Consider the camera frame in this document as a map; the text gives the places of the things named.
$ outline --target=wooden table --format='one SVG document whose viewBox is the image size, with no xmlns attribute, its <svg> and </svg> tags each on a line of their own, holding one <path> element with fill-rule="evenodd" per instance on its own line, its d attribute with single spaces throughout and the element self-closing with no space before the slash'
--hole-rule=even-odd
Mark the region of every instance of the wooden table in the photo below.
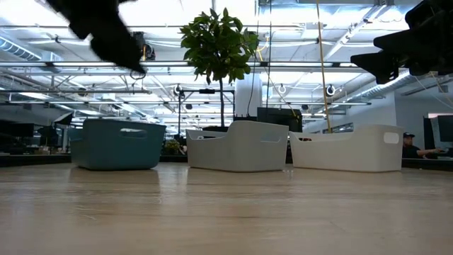
<svg viewBox="0 0 453 255">
<path fill-rule="evenodd" d="M 453 254 L 453 173 L 0 169 L 0 254 Z"/>
</svg>

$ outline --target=black object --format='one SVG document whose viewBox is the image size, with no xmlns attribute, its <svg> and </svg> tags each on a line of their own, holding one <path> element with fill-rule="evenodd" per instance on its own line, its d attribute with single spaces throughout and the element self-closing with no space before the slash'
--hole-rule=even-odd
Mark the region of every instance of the black object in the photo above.
<svg viewBox="0 0 453 255">
<path fill-rule="evenodd" d="M 144 60 L 156 60 L 156 52 L 151 45 L 147 44 L 144 39 L 144 32 L 133 32 L 132 37 L 137 42 L 137 46 L 140 48 L 140 54 L 144 57 Z"/>
<path fill-rule="evenodd" d="M 32 123 L 0 121 L 0 132 L 13 137 L 33 137 L 35 125 Z"/>
<path fill-rule="evenodd" d="M 258 107 L 257 115 L 256 120 L 258 122 L 286 125 L 289 127 L 289 131 L 302 132 L 302 114 L 300 110 Z"/>
<path fill-rule="evenodd" d="M 374 39 L 378 53 L 352 56 L 350 61 L 375 75 L 378 84 L 398 77 L 398 68 L 412 75 L 453 72 L 453 2 L 424 0 L 406 14 L 409 30 Z"/>
<path fill-rule="evenodd" d="M 423 118 L 423 136 L 425 138 L 425 149 L 435 149 L 436 145 L 430 118 Z"/>
<path fill-rule="evenodd" d="M 73 113 L 65 113 L 54 120 L 55 124 L 71 125 Z"/>
<path fill-rule="evenodd" d="M 333 87 L 331 84 L 326 88 L 326 96 L 332 97 L 333 95 L 335 95 L 335 87 Z"/>
<path fill-rule="evenodd" d="M 215 94 L 214 89 L 200 89 L 200 94 Z"/>
<path fill-rule="evenodd" d="M 136 0 L 47 0 L 79 39 L 93 36 L 91 49 L 98 57 L 144 74 L 142 49 L 118 16 L 118 5 L 126 1 Z"/>
<path fill-rule="evenodd" d="M 412 138 L 414 138 L 415 135 L 412 135 L 411 133 L 405 132 L 405 133 L 403 134 L 403 137 L 404 137 L 404 138 L 406 138 L 406 137 L 412 137 Z"/>
<path fill-rule="evenodd" d="M 403 159 L 402 166 L 412 169 L 453 171 L 453 160 Z"/>
<path fill-rule="evenodd" d="M 453 115 L 439 115 L 439 135 L 441 142 L 453 142 Z"/>
<path fill-rule="evenodd" d="M 228 132 L 228 127 L 204 127 L 204 131 Z"/>
<path fill-rule="evenodd" d="M 41 134 L 40 146 L 55 147 L 58 145 L 58 133 L 52 126 L 45 126 L 38 130 Z"/>
</svg>

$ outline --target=black monitor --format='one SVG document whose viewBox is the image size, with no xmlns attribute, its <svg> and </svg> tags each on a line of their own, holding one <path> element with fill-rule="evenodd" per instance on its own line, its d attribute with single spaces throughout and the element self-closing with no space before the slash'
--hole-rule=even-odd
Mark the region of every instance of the black monitor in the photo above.
<svg viewBox="0 0 453 255">
<path fill-rule="evenodd" d="M 439 135 L 441 142 L 453 142 L 453 115 L 439 115 Z"/>
<path fill-rule="evenodd" d="M 302 132 L 302 114 L 300 110 L 258 107 L 256 119 L 262 123 L 286 125 L 289 127 L 289 131 L 292 132 Z"/>
</svg>

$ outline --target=potted tree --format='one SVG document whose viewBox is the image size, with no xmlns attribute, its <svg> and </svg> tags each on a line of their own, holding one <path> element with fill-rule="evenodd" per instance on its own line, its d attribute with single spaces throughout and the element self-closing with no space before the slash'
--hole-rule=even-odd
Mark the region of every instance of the potted tree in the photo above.
<svg viewBox="0 0 453 255">
<path fill-rule="evenodd" d="M 206 82 L 220 83 L 220 103 L 222 127 L 224 120 L 224 84 L 223 79 L 229 77 L 228 84 L 236 79 L 244 79 L 250 74 L 251 68 L 247 61 L 255 54 L 259 40 L 258 35 L 250 33 L 238 18 L 229 16 L 225 8 L 223 16 L 210 10 L 211 15 L 202 12 L 193 22 L 183 26 L 181 47 L 188 48 L 184 60 L 195 68 L 195 75 L 206 76 Z"/>
</svg>

